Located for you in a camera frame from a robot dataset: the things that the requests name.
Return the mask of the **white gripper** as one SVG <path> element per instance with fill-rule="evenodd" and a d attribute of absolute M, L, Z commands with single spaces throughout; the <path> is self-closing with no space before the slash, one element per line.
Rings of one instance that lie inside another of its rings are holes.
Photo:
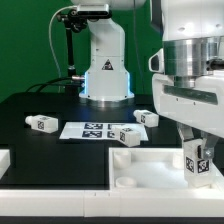
<path fill-rule="evenodd" d="M 198 158 L 212 160 L 218 137 L 224 138 L 224 70 L 197 78 L 192 89 L 178 88 L 164 74 L 163 49 L 150 57 L 149 70 L 154 73 L 152 92 L 156 112 L 178 122 L 183 142 L 194 138 L 191 127 L 201 130 Z"/>

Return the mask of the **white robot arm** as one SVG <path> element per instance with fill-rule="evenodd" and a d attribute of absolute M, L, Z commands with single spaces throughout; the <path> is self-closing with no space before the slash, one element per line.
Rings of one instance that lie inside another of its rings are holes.
<path fill-rule="evenodd" d="M 224 138 L 224 0 L 71 0 L 72 16 L 91 31 L 91 65 L 80 97 L 108 103 L 132 97 L 124 68 L 124 31 L 111 19 L 113 10 L 150 3 L 151 21 L 162 31 L 162 48 L 149 59 L 159 115 L 178 123 L 188 145 L 191 130 L 202 131 L 193 148 L 210 160 Z"/>

